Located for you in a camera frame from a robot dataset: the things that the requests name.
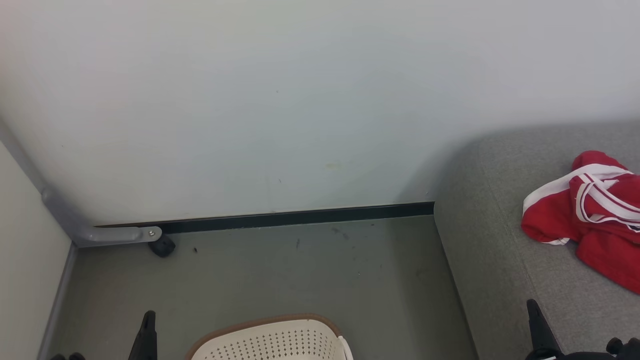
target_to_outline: gray sofa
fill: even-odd
[[[640,122],[544,127],[484,138],[452,164],[435,220],[480,360],[531,350],[526,300],[536,299],[565,353],[640,338],[640,295],[520,229],[522,201],[600,150],[640,174]]]

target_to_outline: gray floor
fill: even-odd
[[[158,358],[182,359],[215,329],[312,312],[356,360],[476,358],[432,217],[172,238],[166,259],[146,245],[82,250],[52,350],[127,359],[152,309]]]

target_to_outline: brown basket rim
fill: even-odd
[[[331,320],[318,314],[305,313],[305,314],[272,316],[270,318],[262,318],[258,320],[252,320],[249,322],[243,322],[236,325],[231,325],[230,327],[226,327],[224,329],[212,331],[209,334],[206,334],[205,336],[201,337],[198,341],[196,341],[193,344],[193,346],[191,346],[189,351],[187,351],[187,354],[185,355],[184,359],[192,360],[193,356],[196,354],[196,351],[198,351],[198,349],[202,347],[202,345],[204,345],[207,341],[211,339],[218,338],[220,336],[227,335],[232,332],[249,329],[250,327],[269,325],[271,323],[277,323],[277,322],[288,322],[293,320],[315,320],[327,325],[329,329],[333,331],[336,338],[339,338],[340,336],[342,336],[340,329],[334,323],[332,323]]]

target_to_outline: beige plastic basket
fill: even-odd
[[[198,340],[186,360],[353,360],[329,319],[315,314],[267,318],[214,331]]]

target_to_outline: wall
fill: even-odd
[[[36,359],[70,245],[0,143],[0,359]]]
[[[637,0],[7,0],[0,111],[96,223],[433,198],[495,129],[640,115]]]

